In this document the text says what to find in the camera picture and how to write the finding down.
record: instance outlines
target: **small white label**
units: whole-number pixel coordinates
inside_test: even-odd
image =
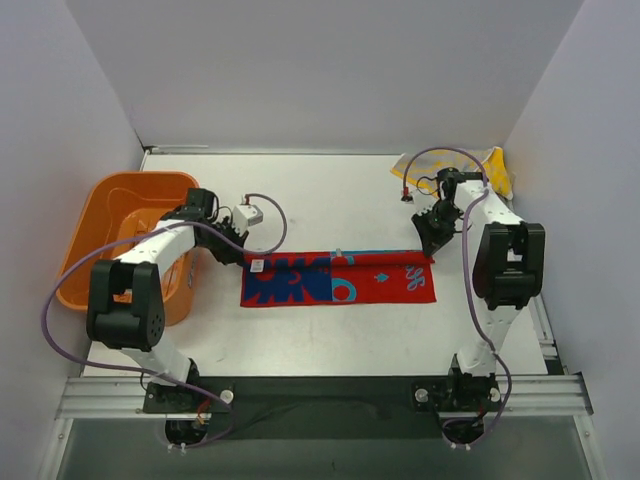
[[[264,270],[264,260],[261,258],[256,258],[255,260],[251,260],[251,268],[249,271],[251,273],[261,273]]]

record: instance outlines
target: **gray floor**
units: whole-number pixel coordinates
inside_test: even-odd
[[[442,440],[246,440],[182,456],[158,441],[161,423],[76,420],[59,479],[589,478],[573,420],[506,418],[477,449]]]

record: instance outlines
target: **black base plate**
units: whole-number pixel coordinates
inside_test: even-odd
[[[234,394],[234,431],[227,438],[416,439],[436,438],[440,430],[428,404],[415,391],[447,389],[451,377],[202,377],[199,386]],[[145,413],[195,412],[202,398],[172,400],[150,384]],[[475,413],[462,406],[457,412]],[[439,402],[438,410],[447,406]],[[212,408],[210,431],[231,421],[224,408]]]

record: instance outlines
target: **towel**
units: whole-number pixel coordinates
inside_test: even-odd
[[[502,195],[507,200],[513,200],[513,190],[511,188],[511,180],[504,166],[504,152],[500,147],[493,147],[489,150],[467,150],[476,157],[487,171],[489,181],[496,193]],[[396,164],[391,169],[391,173],[402,178],[404,169],[413,155],[403,153]],[[447,167],[455,167],[461,172],[476,172],[478,166],[466,156],[451,152],[448,150],[435,150],[425,153],[416,159],[409,169],[407,182],[415,185],[420,177],[426,175],[435,177],[439,170]],[[422,180],[420,189],[429,193],[433,193],[433,182]]]
[[[240,305],[431,303],[436,301],[432,263],[420,251],[247,256]]]

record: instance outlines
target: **yellow cloth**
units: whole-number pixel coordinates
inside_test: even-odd
[[[482,165],[484,165],[484,168],[487,170],[489,181],[496,193],[502,195],[507,200],[512,200],[513,191],[511,189],[511,180],[504,166],[504,151],[502,148],[493,147],[489,150],[467,151],[482,162]],[[413,155],[406,153],[403,154],[391,169],[391,173],[402,178],[404,169],[412,156]],[[448,150],[436,150],[425,153],[413,162],[407,175],[407,183],[415,185],[416,181],[423,175],[435,177],[438,170],[447,167],[455,167],[461,172],[475,172],[478,170],[478,166],[475,163],[460,153]],[[432,193],[433,188],[433,182],[428,182],[424,179],[420,182],[421,190]]]

